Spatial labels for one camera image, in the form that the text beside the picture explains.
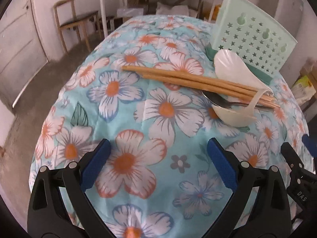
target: blue floral fabric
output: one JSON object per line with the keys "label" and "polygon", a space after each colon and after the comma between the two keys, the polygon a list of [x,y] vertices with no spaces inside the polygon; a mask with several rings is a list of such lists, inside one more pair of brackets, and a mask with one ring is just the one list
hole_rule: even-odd
{"label": "blue floral fabric", "polygon": [[[286,185],[284,141],[312,171],[301,142],[307,124],[280,75],[270,87],[281,108],[257,111],[256,123],[234,128],[198,91],[121,70],[136,65],[215,77],[204,49],[212,31],[212,24],[191,17],[140,16],[109,35],[65,84],[44,121],[30,189],[42,165],[63,168],[107,138],[111,155],[86,194],[111,231],[117,237],[189,238],[204,235],[232,194],[207,155],[210,138],[254,167],[278,166]],[[72,222],[81,226],[61,192]],[[246,222],[256,192],[238,225]]]}

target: floor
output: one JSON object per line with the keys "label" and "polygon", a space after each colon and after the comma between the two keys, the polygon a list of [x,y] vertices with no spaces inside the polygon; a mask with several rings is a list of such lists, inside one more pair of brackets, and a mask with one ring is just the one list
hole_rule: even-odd
{"label": "floor", "polygon": [[[90,36],[90,46],[100,43]],[[75,46],[59,62],[47,63],[23,92],[14,111],[15,122],[0,155],[0,184],[20,219],[27,219],[30,200],[29,174],[32,156],[43,121],[62,86],[89,54],[85,43]]]}

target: wooden chair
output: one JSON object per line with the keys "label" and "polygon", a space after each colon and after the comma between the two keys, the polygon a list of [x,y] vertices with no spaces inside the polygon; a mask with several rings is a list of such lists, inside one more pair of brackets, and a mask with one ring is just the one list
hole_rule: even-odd
{"label": "wooden chair", "polygon": [[[68,53],[66,45],[65,45],[65,41],[64,41],[64,38],[63,38],[62,30],[63,29],[67,29],[67,28],[76,29],[78,41],[81,42],[80,33],[79,33],[79,26],[81,26],[82,30],[84,32],[84,37],[85,37],[85,41],[86,41],[86,45],[87,45],[88,51],[91,51],[91,48],[90,48],[90,45],[89,45],[89,41],[88,41],[86,21],[91,19],[92,17],[96,17],[96,22],[97,22],[97,26],[98,26],[98,33],[99,33],[99,36],[100,36],[100,39],[101,39],[102,37],[101,37],[101,31],[100,31],[100,23],[99,23],[98,11],[93,11],[93,12],[88,12],[88,13],[84,13],[84,14],[81,14],[81,15],[76,15],[74,1],[75,0],[60,0],[57,3],[55,3],[54,6],[53,6],[54,7],[54,12],[55,12],[55,20],[56,20],[56,24],[57,24],[59,35],[61,37],[61,42],[63,44],[65,52]],[[62,25],[60,25],[60,22],[59,22],[59,19],[58,19],[57,8],[59,6],[65,4],[65,3],[69,3],[69,2],[71,3],[73,18],[68,20],[68,21],[66,21]]]}

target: wooden chopstick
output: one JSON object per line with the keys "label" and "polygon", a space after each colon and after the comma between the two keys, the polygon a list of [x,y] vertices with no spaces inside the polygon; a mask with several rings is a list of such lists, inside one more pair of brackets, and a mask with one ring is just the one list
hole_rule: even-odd
{"label": "wooden chopstick", "polygon": [[[238,93],[236,91],[228,90],[225,88],[217,87],[217,86],[212,86],[204,83],[198,83],[195,81],[190,81],[190,80],[184,80],[184,79],[179,79],[175,77],[165,77],[165,76],[160,76],[160,75],[154,75],[154,74],[149,74],[149,73],[143,73],[142,77],[145,79],[150,79],[150,80],[156,80],[156,81],[161,81],[161,82],[166,82],[166,83],[171,83],[175,85],[180,85],[180,86],[185,86],[185,87],[191,87],[195,89],[200,89],[200,90],[205,90],[205,91],[211,91],[227,96],[232,96],[232,97],[237,97],[239,99],[243,99],[246,101],[251,101],[253,97]],[[270,107],[270,108],[276,108],[279,107],[279,105],[273,103],[273,102],[267,102],[264,101],[263,99],[260,99],[259,104]]]}
{"label": "wooden chopstick", "polygon": [[[216,78],[209,78],[205,76],[200,76],[200,75],[195,75],[195,74],[190,74],[190,73],[185,73],[185,72],[180,72],[180,71],[169,71],[169,70],[161,70],[161,69],[156,69],[156,68],[148,68],[148,67],[141,67],[141,66],[123,66],[123,70],[128,70],[128,71],[136,71],[139,73],[147,73],[147,74],[154,74],[154,75],[161,75],[165,77],[175,77],[175,78],[181,78],[185,80],[190,80],[190,81],[195,81],[195,82],[200,82],[208,85],[213,85],[217,86],[220,88],[225,88],[228,90],[236,91],[241,94],[245,94],[248,96],[253,97],[258,89],[250,87],[250,86],[245,86],[241,85],[238,83],[233,83],[233,82],[228,82]],[[264,101],[267,102],[272,102],[275,101],[275,97],[268,96],[268,95],[263,95],[261,97]]]}

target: dark green base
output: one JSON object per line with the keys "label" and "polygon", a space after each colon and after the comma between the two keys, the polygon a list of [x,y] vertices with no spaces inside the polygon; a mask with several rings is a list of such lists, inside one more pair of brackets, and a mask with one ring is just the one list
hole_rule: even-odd
{"label": "dark green base", "polygon": [[[206,56],[208,57],[208,59],[210,61],[214,61],[214,57],[216,55],[216,53],[218,52],[215,49],[212,49],[211,44],[209,43],[206,47],[205,47],[205,52],[206,52]],[[259,69],[255,68],[254,66],[245,63],[246,66],[249,68],[249,70],[256,76],[258,77],[262,82],[264,82],[266,85],[270,85],[271,80],[273,79],[271,76],[267,75],[266,73],[260,71]]]}

